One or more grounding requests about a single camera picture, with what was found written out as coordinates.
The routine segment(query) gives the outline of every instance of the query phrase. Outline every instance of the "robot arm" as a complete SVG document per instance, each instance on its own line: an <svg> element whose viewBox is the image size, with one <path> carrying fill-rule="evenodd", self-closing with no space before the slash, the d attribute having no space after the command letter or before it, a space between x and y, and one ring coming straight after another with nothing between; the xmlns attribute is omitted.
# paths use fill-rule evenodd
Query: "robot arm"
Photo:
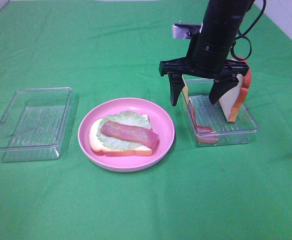
<svg viewBox="0 0 292 240"><path fill-rule="evenodd" d="M228 60L245 13L254 0L210 0L202 24L176 23L175 38L191 39L185 57L161 61L159 72L169 77L170 100L175 106L184 87L182 75L214 79L209 100L215 104L228 90L237 86L237 74L247 74L249 66Z"/></svg>

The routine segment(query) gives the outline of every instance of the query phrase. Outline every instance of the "pink plate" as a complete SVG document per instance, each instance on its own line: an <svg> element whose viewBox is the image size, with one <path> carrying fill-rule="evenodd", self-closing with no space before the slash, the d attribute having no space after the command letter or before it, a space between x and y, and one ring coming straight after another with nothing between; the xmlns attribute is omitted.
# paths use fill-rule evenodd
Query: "pink plate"
<svg viewBox="0 0 292 240"><path fill-rule="evenodd" d="M96 155L89 146L89 131L92 123L107 115L124 110L148 114L150 124L159 135L159 142L151 156L105 156ZM118 98L92 109L82 120L78 130L78 141L83 152L96 165L115 172L135 172L159 162L170 149L175 137L174 124L168 113L159 105L141 98Z"/></svg>

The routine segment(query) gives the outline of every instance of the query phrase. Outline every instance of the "bacon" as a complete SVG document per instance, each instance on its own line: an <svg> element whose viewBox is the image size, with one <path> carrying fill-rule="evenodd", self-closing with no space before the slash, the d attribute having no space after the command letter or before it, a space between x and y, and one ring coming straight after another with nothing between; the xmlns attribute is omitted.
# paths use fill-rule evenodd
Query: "bacon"
<svg viewBox="0 0 292 240"><path fill-rule="evenodd" d="M111 120L105 122L100 131L106 136L140 143L151 149L155 148L159 139L158 134L147 128L125 125Z"/></svg>
<svg viewBox="0 0 292 240"><path fill-rule="evenodd" d="M197 124L195 108L192 105L190 100L189 100L188 104L189 104L189 107L190 107L190 113L191 113L192 119L193 119L193 121L195 123L195 126L196 126L196 131L198 133L210 133L210 132L213 132L214 129L212 129L211 127L209 127L209 126L200 126L200 125ZM218 136L217 135L197 136L197 141L199 143L215 144L218 141Z"/></svg>

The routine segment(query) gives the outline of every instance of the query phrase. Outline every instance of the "black cable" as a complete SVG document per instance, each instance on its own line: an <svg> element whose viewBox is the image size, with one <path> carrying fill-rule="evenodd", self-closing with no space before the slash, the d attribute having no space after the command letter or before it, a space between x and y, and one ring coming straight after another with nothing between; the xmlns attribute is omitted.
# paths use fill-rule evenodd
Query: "black cable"
<svg viewBox="0 0 292 240"><path fill-rule="evenodd" d="M255 26L255 24L256 24L256 23L258 22L258 20L261 18L261 16L263 15L263 13L264 13L264 11L265 11L265 8L266 8L266 0L263 0L263 5L262 5L262 8L261 8L261 10L260 10L260 13L259 13L259 15L257 16L257 18L254 20L254 22L250 25L250 27L249 27L244 33L241 33L240 30L238 30L238 36L235 37L234 42L233 42L233 44L232 44L232 46L231 46L231 48L230 48L230 53L231 53L231 55L232 55L232 57L233 57L234 59L236 59L236 60L238 60L238 61L243 61L243 60L246 60L247 58L250 57L251 52L252 52L251 42L250 42L249 38L246 37L246 34L247 34L247 33L248 33L248 32L249 32L249 31ZM235 52L234 52L234 47L235 47L235 45L236 45L236 40L238 40L238 39L245 39L245 40L247 40L248 43L249 43L249 54L248 54L248 56L247 56L246 58L240 58L240 57L238 57L238 56L235 54Z"/></svg>

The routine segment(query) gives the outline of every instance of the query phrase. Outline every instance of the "green cloth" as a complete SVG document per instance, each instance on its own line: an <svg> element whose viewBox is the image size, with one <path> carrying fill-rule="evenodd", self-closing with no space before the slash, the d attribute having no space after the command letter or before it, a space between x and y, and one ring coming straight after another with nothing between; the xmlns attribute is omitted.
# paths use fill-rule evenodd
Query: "green cloth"
<svg viewBox="0 0 292 240"><path fill-rule="evenodd" d="M259 125L248 144L194 147L159 75L189 44L171 25L201 23L207 2L12 1L0 11L0 119L17 90L71 87L77 101L58 160L0 162L0 240L292 240L292 41L266 16L248 34L245 104ZM237 46L244 56L248 44ZM92 108L122 97L159 104L176 131L162 161L133 173L98 167L77 140Z"/></svg>

